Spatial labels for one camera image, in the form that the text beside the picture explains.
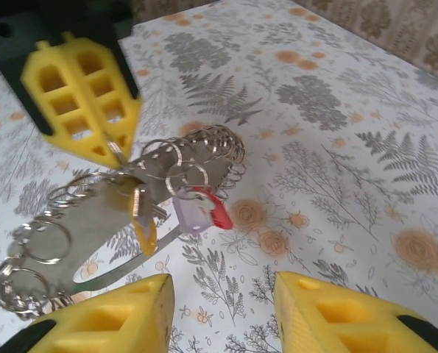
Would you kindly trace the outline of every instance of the floral tablecloth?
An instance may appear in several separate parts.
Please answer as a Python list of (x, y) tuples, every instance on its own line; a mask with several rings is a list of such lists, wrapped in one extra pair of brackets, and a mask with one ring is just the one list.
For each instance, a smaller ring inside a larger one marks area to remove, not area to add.
[[(438, 326), (438, 79), (287, 0), (217, 2), (139, 25), (122, 46), (145, 99), (134, 155), (203, 124), (227, 124), (248, 152), (233, 231), (184, 235), (113, 286), (172, 274), (171, 352), (280, 352), (276, 270)], [(0, 76), (0, 261), (48, 191), (96, 169), (46, 143)], [(166, 234), (177, 221), (163, 206)], [(77, 276), (138, 252), (126, 229)], [(0, 309), (0, 345), (26, 325)]]

